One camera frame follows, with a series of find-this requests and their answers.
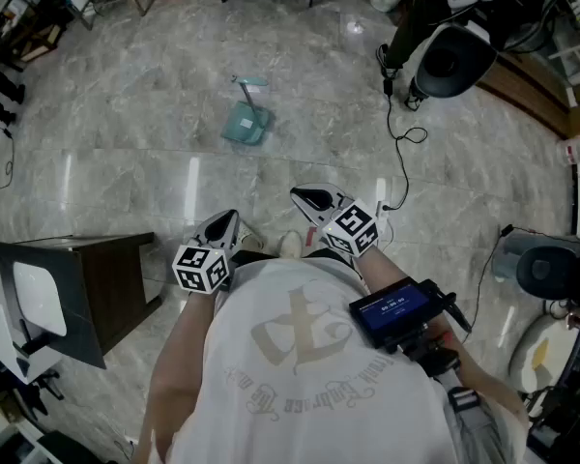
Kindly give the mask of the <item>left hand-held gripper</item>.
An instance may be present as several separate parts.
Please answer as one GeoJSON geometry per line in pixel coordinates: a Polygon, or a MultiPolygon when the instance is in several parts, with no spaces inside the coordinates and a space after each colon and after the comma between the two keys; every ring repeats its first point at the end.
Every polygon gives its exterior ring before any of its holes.
{"type": "Polygon", "coordinates": [[[172,262],[179,286],[188,292],[228,291],[234,266],[240,216],[237,210],[219,212],[202,222],[180,245],[172,262]]]}

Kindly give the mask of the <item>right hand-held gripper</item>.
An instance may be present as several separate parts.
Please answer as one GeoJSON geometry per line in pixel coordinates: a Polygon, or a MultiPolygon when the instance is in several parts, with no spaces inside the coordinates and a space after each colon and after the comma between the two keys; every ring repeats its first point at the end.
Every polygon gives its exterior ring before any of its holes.
{"type": "Polygon", "coordinates": [[[347,206],[321,226],[321,233],[329,247],[359,258],[377,244],[375,214],[360,199],[352,202],[343,189],[333,184],[302,184],[292,188],[290,195],[314,225],[321,225],[327,220],[332,206],[347,206]]]}

